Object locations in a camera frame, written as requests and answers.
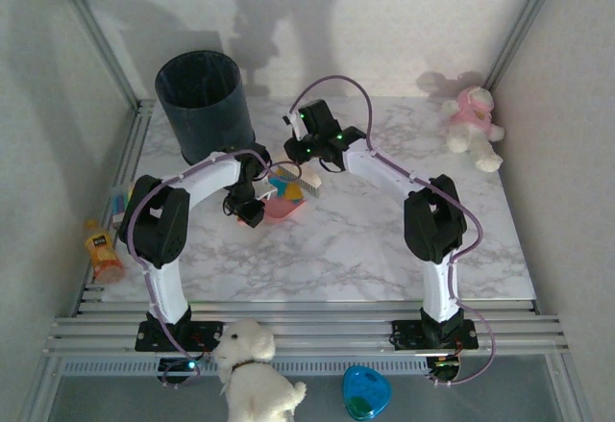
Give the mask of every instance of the pink plush toy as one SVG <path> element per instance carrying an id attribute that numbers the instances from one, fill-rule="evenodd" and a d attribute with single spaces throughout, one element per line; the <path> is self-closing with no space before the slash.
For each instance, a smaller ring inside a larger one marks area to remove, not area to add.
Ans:
<path id="1" fill-rule="evenodd" d="M 470 152 L 476 167 L 484 172 L 495 172 L 502 158 L 495 154 L 490 141 L 504 138 L 504 129 L 491 123 L 493 98 L 482 87 L 469 87 L 442 106 L 451 116 L 446 142 L 453 153 Z"/>

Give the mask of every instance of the white teddy bear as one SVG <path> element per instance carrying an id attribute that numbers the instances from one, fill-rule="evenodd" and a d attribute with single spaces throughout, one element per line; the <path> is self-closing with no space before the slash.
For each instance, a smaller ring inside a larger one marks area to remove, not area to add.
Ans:
<path id="1" fill-rule="evenodd" d="M 454 153 L 470 151 L 476 167 L 484 172 L 495 172 L 502 158 L 491 147 L 490 141 L 504 138 L 504 129 L 491 123 L 493 98 L 482 87 L 469 87 L 455 100 L 442 105 L 442 111 L 451 116 L 447 144 Z"/>
<path id="2" fill-rule="evenodd" d="M 229 405 L 228 422 L 286 422 L 306 397 L 269 361 L 276 354 L 273 335 L 252 319 L 233 323 L 213 351 Z"/>

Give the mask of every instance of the gray floor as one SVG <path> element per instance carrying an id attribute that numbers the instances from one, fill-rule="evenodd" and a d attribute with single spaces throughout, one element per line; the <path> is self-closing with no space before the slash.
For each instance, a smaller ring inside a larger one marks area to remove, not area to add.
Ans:
<path id="1" fill-rule="evenodd" d="M 465 359 L 471 372 L 484 359 Z M 307 398 L 296 422 L 349 422 L 341 398 L 342 377 L 302 378 Z M 542 357 L 497 358 L 487 373 L 466 385 L 433 388 L 419 376 L 395 377 L 393 399 L 375 420 L 553 422 L 562 420 Z M 51 422 L 226 420 L 220 383 L 204 378 L 178 390 L 163 389 L 155 378 L 64 378 Z"/>

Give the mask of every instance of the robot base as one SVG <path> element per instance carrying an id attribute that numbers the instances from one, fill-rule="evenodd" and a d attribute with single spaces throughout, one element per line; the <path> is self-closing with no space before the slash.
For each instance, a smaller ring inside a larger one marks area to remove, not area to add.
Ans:
<path id="1" fill-rule="evenodd" d="M 169 332 L 187 352 L 212 352 L 218 346 L 224 323 L 218 321 L 191 321 L 188 309 L 175 324 L 167 324 Z M 176 352 L 175 346 L 164 334 L 160 322 L 151 313 L 138 327 L 135 350 L 137 352 Z"/>
<path id="2" fill-rule="evenodd" d="M 393 321 L 393 334 L 389 341 L 396 351 L 479 349 L 474 322 L 463 319 L 463 310 L 443 323 L 433 321 L 423 309 L 421 318 Z"/>

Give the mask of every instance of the white wall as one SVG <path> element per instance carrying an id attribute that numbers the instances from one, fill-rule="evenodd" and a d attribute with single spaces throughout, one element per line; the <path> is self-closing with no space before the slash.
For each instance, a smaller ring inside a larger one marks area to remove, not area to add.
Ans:
<path id="1" fill-rule="evenodd" d="M 596 420 L 615 413 L 615 0 L 547 0 L 496 91 L 504 188 Z"/>
<path id="2" fill-rule="evenodd" d="M 52 319 L 84 276 L 128 107 L 64 0 L 0 0 L 0 419 L 16 420 Z"/>
<path id="3" fill-rule="evenodd" d="M 453 95 L 487 76 L 525 1 L 88 0 L 141 98 L 199 48 L 233 56 L 251 94 L 341 72 L 374 95 Z"/>

